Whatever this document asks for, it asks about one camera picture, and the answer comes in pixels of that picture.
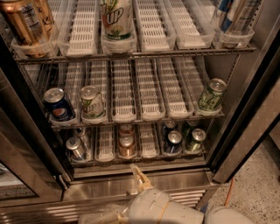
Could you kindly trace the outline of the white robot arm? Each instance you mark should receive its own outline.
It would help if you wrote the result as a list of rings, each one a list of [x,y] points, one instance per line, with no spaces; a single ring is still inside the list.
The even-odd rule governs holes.
[[[137,165],[130,166],[137,196],[122,212],[106,213],[98,224],[255,224],[244,214],[226,206],[202,213],[176,202],[153,186]]]

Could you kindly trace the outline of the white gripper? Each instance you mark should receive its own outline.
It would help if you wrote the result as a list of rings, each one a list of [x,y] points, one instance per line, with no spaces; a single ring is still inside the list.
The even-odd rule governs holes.
[[[172,200],[168,194],[152,188],[150,180],[137,165],[131,164],[130,169],[139,194],[131,202],[129,209],[105,213],[97,221],[98,224],[157,224]]]

